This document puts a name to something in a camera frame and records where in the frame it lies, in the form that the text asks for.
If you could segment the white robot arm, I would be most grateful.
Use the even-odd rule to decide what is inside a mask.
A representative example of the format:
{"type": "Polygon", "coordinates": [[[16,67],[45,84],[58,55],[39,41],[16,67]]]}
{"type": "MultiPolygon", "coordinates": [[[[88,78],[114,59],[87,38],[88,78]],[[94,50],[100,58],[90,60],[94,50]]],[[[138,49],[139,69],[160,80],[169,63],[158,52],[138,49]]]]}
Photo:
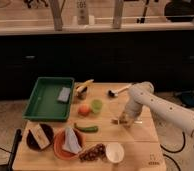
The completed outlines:
{"type": "MultiPolygon", "coordinates": [[[[163,119],[175,124],[194,140],[194,111],[164,100],[154,94],[151,82],[141,82],[128,88],[129,100],[120,115],[121,121],[131,125],[141,114],[142,107],[147,106],[163,119]]],[[[194,147],[188,171],[194,171],[194,147]]]]}

